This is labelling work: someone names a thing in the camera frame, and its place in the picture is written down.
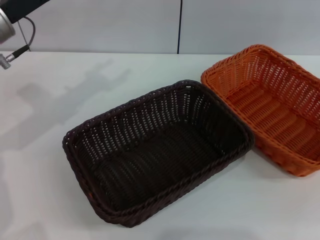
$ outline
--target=orange basket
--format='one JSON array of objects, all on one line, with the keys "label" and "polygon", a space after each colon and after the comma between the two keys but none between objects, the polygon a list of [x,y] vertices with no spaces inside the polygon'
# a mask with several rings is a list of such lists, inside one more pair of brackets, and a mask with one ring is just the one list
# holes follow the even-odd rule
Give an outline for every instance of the orange basket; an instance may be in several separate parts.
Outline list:
[{"label": "orange basket", "polygon": [[254,131],[256,146],[289,173],[320,169],[320,80],[270,47],[252,45],[201,82]]}]

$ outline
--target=basket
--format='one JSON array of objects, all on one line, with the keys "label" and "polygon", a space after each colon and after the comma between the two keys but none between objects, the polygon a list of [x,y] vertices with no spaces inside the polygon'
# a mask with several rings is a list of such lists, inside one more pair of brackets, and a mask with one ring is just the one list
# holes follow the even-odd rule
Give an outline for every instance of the basket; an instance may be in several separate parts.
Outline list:
[{"label": "basket", "polygon": [[320,81],[294,61],[253,45],[206,70],[212,89],[253,129],[256,146],[289,173],[320,169]]},{"label": "basket", "polygon": [[185,80],[85,121],[62,144],[96,214],[134,227],[243,156],[254,134]]}]

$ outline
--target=gray wall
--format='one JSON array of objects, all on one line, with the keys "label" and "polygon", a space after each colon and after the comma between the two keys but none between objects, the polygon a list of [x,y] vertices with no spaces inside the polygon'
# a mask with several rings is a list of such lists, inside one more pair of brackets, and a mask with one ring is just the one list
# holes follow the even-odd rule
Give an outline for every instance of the gray wall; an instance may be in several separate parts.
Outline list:
[{"label": "gray wall", "polygon": [[[183,0],[180,53],[233,54],[266,44],[320,55],[320,0]],[[51,0],[29,16],[33,51],[176,53],[180,0]],[[29,22],[21,20],[26,38]],[[0,46],[14,50],[17,36]]]}]

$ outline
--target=basket rim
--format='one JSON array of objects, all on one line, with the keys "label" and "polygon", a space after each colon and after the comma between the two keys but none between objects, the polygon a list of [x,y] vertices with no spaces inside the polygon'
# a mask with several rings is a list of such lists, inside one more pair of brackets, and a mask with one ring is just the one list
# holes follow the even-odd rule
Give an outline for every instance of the basket rim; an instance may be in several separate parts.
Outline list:
[{"label": "basket rim", "polygon": [[295,158],[296,160],[302,161],[302,164],[304,166],[307,165],[309,168],[318,168],[320,166],[320,161],[316,161],[316,160],[312,160],[307,157],[304,157],[304,156],[290,150],[288,147],[284,146],[283,144],[275,141],[273,138],[262,136],[260,134],[261,130],[259,128],[255,127],[255,125],[246,116],[244,116],[242,113],[240,113],[237,110],[237,108],[230,101],[228,101],[224,96],[222,96],[219,93],[219,91],[216,90],[215,87],[213,87],[211,84],[208,83],[208,78],[206,77],[207,75],[212,75],[215,72],[217,72],[220,68],[223,68],[223,66],[225,64],[228,64],[236,59],[241,59],[241,58],[243,58],[243,57],[247,56],[248,54],[251,54],[252,52],[255,52],[255,51],[265,51],[265,53],[267,53],[268,55],[270,55],[272,57],[279,58],[281,60],[282,64],[284,64],[286,67],[290,68],[291,72],[296,72],[296,74],[306,77],[307,78],[306,82],[309,85],[312,85],[314,88],[317,88],[318,90],[320,90],[320,78],[318,78],[318,77],[314,76],[312,73],[306,71],[302,66],[297,64],[295,61],[285,57],[284,55],[277,52],[273,48],[266,46],[266,45],[263,45],[263,44],[251,45],[251,46],[245,48],[244,50],[236,53],[235,55],[232,55],[230,57],[227,57],[226,59],[218,61],[212,67],[208,68],[207,70],[205,70],[202,73],[201,82],[203,84],[205,84],[206,86],[208,86],[209,88],[213,89],[215,91],[215,93],[228,106],[230,106],[234,112],[236,112],[237,115],[240,115],[241,118],[244,119],[245,123],[249,125],[249,127],[254,131],[254,133],[259,134],[260,137],[268,140],[268,142],[273,147],[278,148],[278,149],[284,149],[291,157]]},{"label": "basket rim", "polygon": [[[218,158],[215,162],[212,162],[208,166],[204,167],[202,170],[199,170],[198,172],[194,172],[189,177],[186,177],[185,179],[182,179],[180,182],[176,183],[175,185],[168,187],[162,192],[159,192],[157,195],[149,198],[145,202],[124,210],[116,211],[111,209],[110,206],[106,204],[106,201],[103,201],[103,197],[101,197],[101,194],[98,193],[101,191],[101,189],[95,186],[96,185],[95,181],[90,179],[90,175],[87,173],[86,168],[82,166],[81,161],[78,159],[75,148],[72,147],[72,143],[75,137],[77,136],[78,133],[84,132],[86,130],[88,131],[89,129],[93,128],[95,125],[97,126],[101,121],[107,121],[125,112],[126,110],[134,108],[138,105],[141,105],[146,101],[150,101],[157,96],[167,94],[174,90],[185,88],[187,86],[193,86],[203,91],[217,105],[219,105],[224,111],[224,113],[228,115],[230,118],[232,118],[234,122],[238,125],[239,129],[244,135],[245,141],[242,144],[240,144],[236,149],[234,149],[232,152]],[[250,149],[253,146],[254,141],[255,141],[255,136],[252,130],[235,113],[233,113],[232,110],[212,90],[210,90],[208,87],[206,87],[205,85],[201,84],[198,81],[182,80],[182,81],[178,81],[173,85],[165,86],[157,90],[151,91],[125,104],[117,106],[105,113],[102,113],[89,120],[86,120],[82,124],[76,126],[74,129],[68,131],[68,133],[63,138],[62,147],[66,153],[67,159],[69,160],[77,179],[78,177],[81,177],[84,180],[84,181],[78,180],[78,182],[80,183],[80,186],[81,184],[84,185],[85,189],[82,189],[82,190],[84,191],[88,199],[90,198],[89,200],[92,200],[94,202],[95,206],[93,208],[96,208],[97,206],[99,210],[102,211],[104,214],[110,217],[116,218],[116,217],[136,215],[139,212],[143,211],[144,209],[151,207],[152,205],[156,204],[157,202],[159,202],[161,199],[163,199],[165,196],[169,195],[170,193],[176,192],[179,189],[182,189],[188,186],[190,183],[193,183],[197,178],[200,178],[203,174],[205,174],[211,168],[214,168],[217,165],[221,164],[222,162],[227,161],[227,159],[233,159],[237,155],[243,153],[245,150]]]}]

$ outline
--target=white tabletop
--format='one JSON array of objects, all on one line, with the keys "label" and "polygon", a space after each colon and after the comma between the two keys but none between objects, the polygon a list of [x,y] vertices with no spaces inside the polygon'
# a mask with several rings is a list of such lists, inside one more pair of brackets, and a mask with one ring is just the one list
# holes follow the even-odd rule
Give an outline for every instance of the white tabletop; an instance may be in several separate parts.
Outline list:
[{"label": "white tabletop", "polygon": [[[146,222],[101,220],[62,149],[83,121],[226,55],[27,52],[0,73],[1,240],[319,240],[320,172],[293,177],[257,150]],[[320,56],[289,56],[320,76]]]}]

